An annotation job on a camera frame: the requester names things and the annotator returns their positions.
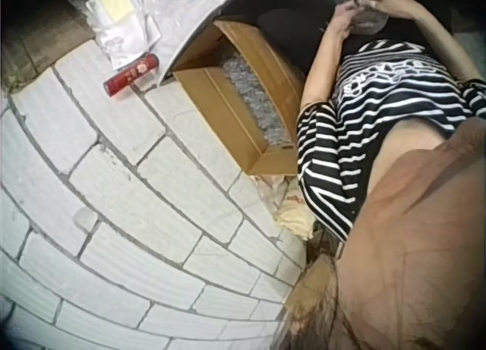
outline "yellow paper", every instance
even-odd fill
[[[100,0],[113,22],[120,21],[124,16],[134,10],[131,0]]]

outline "white tile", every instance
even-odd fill
[[[151,90],[146,98],[197,161],[224,190],[227,190],[240,172],[240,168],[180,83],[173,81]]]
[[[208,285],[196,301],[193,309],[199,314],[223,318],[247,320],[257,306],[254,298],[236,295],[234,293]]]
[[[70,182],[115,225],[170,260],[184,261],[201,235],[100,145],[86,155]]]
[[[21,266],[68,301],[127,326],[136,326],[149,307],[149,301],[90,273],[38,234],[29,235]]]
[[[249,339],[258,337],[264,330],[265,322],[232,321],[221,333],[221,340]]]
[[[273,220],[270,211],[260,198],[257,185],[245,174],[241,174],[235,185],[229,190],[229,196],[266,236],[276,238],[282,230]]]
[[[30,278],[3,252],[0,252],[0,273],[0,290],[3,295],[46,321],[54,319],[59,297]]]
[[[138,171],[217,240],[226,243],[235,233],[243,215],[171,139],[162,140]]]
[[[282,253],[246,220],[231,241],[229,250],[269,274],[275,272],[282,258]]]
[[[185,310],[204,287],[202,280],[141,250],[105,223],[100,224],[81,261],[133,292]]]
[[[97,139],[51,68],[12,99],[26,117],[27,129],[60,172],[71,171]]]
[[[186,339],[216,339],[228,324],[226,320],[199,316],[155,305],[140,325],[140,329]]]
[[[29,221],[14,205],[10,197],[0,190],[0,246],[16,257],[29,230]]]
[[[84,111],[131,164],[139,162],[164,135],[164,127],[130,87],[108,97],[103,82],[115,72],[94,41],[67,54],[55,69]]]
[[[209,238],[203,237],[184,269],[212,283],[250,293],[260,272]]]
[[[269,350],[272,338],[233,341],[230,350]]]
[[[64,302],[55,326],[73,335],[120,350],[163,350],[169,339],[115,325]]]
[[[0,322],[8,316],[13,305],[14,302],[12,302],[10,299],[7,299],[3,295],[0,295]]]
[[[284,302],[291,290],[288,285],[262,273],[251,295],[269,301]]]
[[[26,339],[51,350],[106,350],[105,346],[96,345],[85,339],[72,336],[54,326],[45,323],[21,308],[16,308],[7,334],[14,339]]]
[[[279,326],[280,322],[278,321],[267,322],[260,336],[273,336],[279,330]]]
[[[194,341],[176,339],[170,343],[167,350],[229,350],[231,344],[231,341]]]
[[[2,117],[2,183],[49,237],[77,254],[86,234],[77,227],[74,217],[87,208],[30,145],[11,111]],[[93,213],[93,225],[96,218]]]
[[[301,268],[296,266],[284,255],[280,261],[279,267],[276,269],[275,276],[290,285],[294,285],[297,282],[298,277],[301,275],[301,271]]]
[[[260,301],[254,313],[251,315],[251,320],[269,321],[275,320],[282,310],[283,305],[272,302]]]
[[[301,268],[305,267],[305,245],[300,238],[284,229],[276,242],[276,246]]]

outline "woman's arm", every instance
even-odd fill
[[[458,79],[479,79],[474,62],[435,16],[415,0],[356,0],[361,6],[376,9],[392,17],[414,20],[441,61]]]
[[[327,102],[331,97],[341,59],[342,42],[348,37],[352,18],[358,11],[354,1],[336,6],[305,81],[301,109],[316,102]]]

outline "red can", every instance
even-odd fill
[[[138,59],[135,63],[127,66],[114,77],[108,79],[103,86],[108,95],[114,96],[126,86],[132,84],[134,80],[148,73],[159,66],[159,59],[155,54],[149,54]]]

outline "white brick floor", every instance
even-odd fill
[[[27,350],[268,349],[304,246],[177,82],[110,99],[111,74],[88,42],[2,115],[8,333]]]

